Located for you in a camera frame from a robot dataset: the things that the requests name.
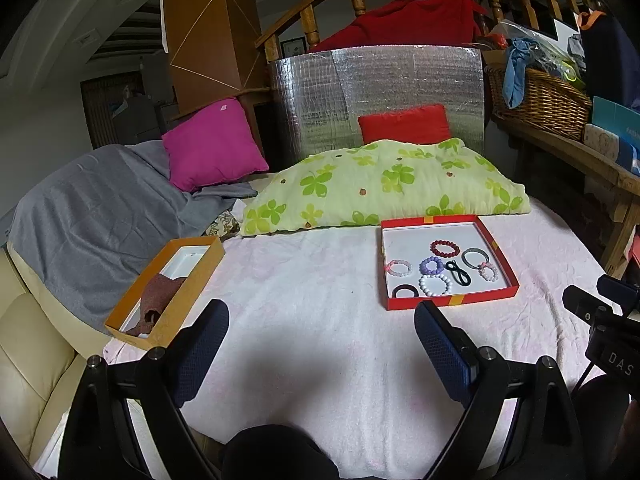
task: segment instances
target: green flower print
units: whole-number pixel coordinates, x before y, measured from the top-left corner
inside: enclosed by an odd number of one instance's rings
[[[385,170],[382,173],[382,191],[385,193],[402,193],[402,184],[413,184],[415,177],[412,175],[414,168],[403,166],[402,164],[394,164],[391,171]]]
[[[354,226],[354,225],[379,225],[380,224],[380,217],[376,214],[370,214],[365,218],[365,216],[360,211],[354,211],[353,215],[351,215],[351,218],[353,218],[353,222],[343,220],[342,222],[340,222],[340,225]]]
[[[277,205],[275,200],[269,200],[258,208],[258,216],[260,218],[268,218],[273,225],[278,225],[280,223],[280,215],[284,213],[286,208],[286,204]]]
[[[246,218],[249,220],[244,228],[244,232],[248,235],[255,234],[256,229],[261,233],[268,233],[271,230],[269,221],[261,218],[255,209],[249,209],[246,212]]]
[[[438,147],[441,150],[453,150],[454,153],[458,154],[458,146],[460,145],[460,139],[453,137],[452,139],[443,140]]]
[[[440,199],[438,206],[432,205],[428,207],[424,212],[426,216],[439,216],[439,215],[463,215],[465,213],[465,206],[462,202],[456,202],[452,209],[449,209],[449,196],[443,195]]]
[[[432,153],[424,152],[421,148],[417,150],[398,150],[400,155],[404,155],[408,158],[431,158],[433,156]]]
[[[318,153],[317,155],[310,155],[308,156],[305,160],[303,160],[302,162],[304,164],[308,164],[310,162],[313,162],[315,160],[320,160],[321,158],[324,158],[324,155],[322,153]]]
[[[504,202],[494,207],[494,215],[516,211],[523,202],[521,196],[515,196],[513,197],[513,199],[511,199],[509,192],[504,189],[498,182],[494,182],[490,178],[486,180],[484,186],[487,189],[492,189],[494,192],[494,196],[499,196],[500,200]]]
[[[484,158],[484,156],[476,155],[476,162],[480,166],[484,166],[487,171],[495,171],[495,166]]]
[[[371,151],[371,150],[375,150],[378,147],[378,145],[375,142],[372,142],[371,144],[366,144],[365,146],[359,146],[357,148],[353,148],[352,150],[347,150],[347,153],[351,153],[351,155],[353,155],[354,153],[358,153],[360,150],[367,150],[367,151]]]
[[[320,218],[323,214],[324,211],[322,211],[322,209],[316,209],[313,204],[307,204],[306,210],[301,212],[300,216],[306,221],[304,227],[309,229],[318,225],[317,218]]]
[[[443,170],[450,170],[453,167],[460,168],[461,170],[464,170],[465,168],[471,168],[471,164],[464,160],[460,160],[459,158],[456,158],[455,160],[443,160],[441,161],[440,165],[442,166]]]
[[[375,166],[376,163],[372,160],[371,155],[354,156],[353,160],[358,162],[358,166]]]
[[[327,192],[327,188],[324,184],[329,182],[332,176],[334,176],[332,171],[335,170],[335,168],[337,168],[337,166],[327,164],[324,168],[320,168],[318,170],[318,176],[316,176],[312,171],[311,175],[300,180],[300,186],[305,188],[302,190],[302,195],[306,196],[315,193],[316,196],[324,198]]]

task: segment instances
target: red beaded bracelet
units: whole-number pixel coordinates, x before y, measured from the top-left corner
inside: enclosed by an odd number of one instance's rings
[[[436,249],[438,245],[446,245],[447,247],[451,247],[453,249],[452,253],[443,253]],[[453,258],[454,256],[458,256],[460,254],[460,248],[453,242],[447,242],[446,240],[436,240],[431,243],[431,252],[436,256],[441,258]]]

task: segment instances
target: bracelet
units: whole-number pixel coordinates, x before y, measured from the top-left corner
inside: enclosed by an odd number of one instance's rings
[[[429,267],[427,267],[427,264],[430,264],[431,262],[436,263],[435,269],[430,269]],[[442,274],[443,272],[444,272],[444,265],[442,263],[442,260],[439,259],[439,257],[437,256],[429,256],[428,258],[425,258],[423,261],[420,262],[421,274],[426,274],[427,276],[436,276],[438,274]]]
[[[489,269],[492,272],[492,276],[490,278],[486,275],[487,269]],[[489,262],[480,264],[480,268],[478,269],[478,274],[480,274],[483,280],[486,280],[488,282],[498,281],[498,269],[495,268],[494,264],[490,264]]]
[[[406,267],[406,271],[398,272],[397,270],[392,270],[391,269],[392,265],[404,265]],[[404,278],[405,276],[408,276],[409,274],[411,274],[414,268],[406,260],[391,260],[388,264],[385,265],[385,270],[392,276],[396,276],[397,278]]]
[[[429,280],[431,278],[438,278],[438,279],[440,279],[440,280],[442,280],[444,282],[445,286],[444,286],[444,291],[443,292],[431,292],[427,288],[427,280]],[[431,297],[431,296],[448,296],[449,293],[451,292],[451,280],[449,278],[447,278],[444,274],[436,274],[434,276],[430,276],[428,274],[424,274],[420,278],[418,283],[420,284],[420,288],[425,293],[425,295],[427,295],[429,297]]]
[[[418,292],[417,288],[415,288],[413,285],[407,284],[407,285],[398,285],[398,286],[396,286],[394,291],[391,293],[391,297],[392,298],[397,298],[399,290],[410,290],[414,294],[414,298],[417,298],[418,296],[420,296],[420,293]]]
[[[453,249],[452,253],[443,253],[436,249],[438,245],[445,245],[447,247],[451,247]],[[441,258],[453,258],[454,256],[458,256],[460,254],[460,248],[453,242],[447,242],[446,240],[436,240],[431,243],[431,252],[436,256],[440,256]]]
[[[471,269],[475,269],[475,270],[480,270],[480,266],[474,266],[471,265],[468,260],[466,259],[466,255],[469,253],[478,253],[478,254],[482,254],[482,256],[484,256],[484,258],[486,259],[485,263],[488,264],[489,263],[489,255],[487,253],[485,253],[482,249],[475,249],[475,248],[471,248],[471,249],[467,249],[465,252],[462,253],[462,261],[465,263],[465,265],[467,267],[470,267]]]
[[[471,285],[471,276],[464,269],[460,269],[455,260],[448,261],[444,264],[444,268],[451,272],[453,279],[456,280],[456,283],[462,286]]]

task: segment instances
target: wicker basket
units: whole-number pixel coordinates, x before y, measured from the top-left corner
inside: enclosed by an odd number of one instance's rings
[[[485,71],[489,78],[496,116],[582,141],[584,126],[588,122],[592,106],[585,94],[546,72],[527,68],[524,99],[517,107],[509,110],[502,97],[504,68],[488,65]]]

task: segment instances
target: silver insulation panel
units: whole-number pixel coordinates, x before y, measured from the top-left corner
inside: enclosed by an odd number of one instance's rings
[[[269,64],[288,164],[362,145],[358,117],[442,103],[451,134],[482,153],[480,52],[455,46],[342,48]]]

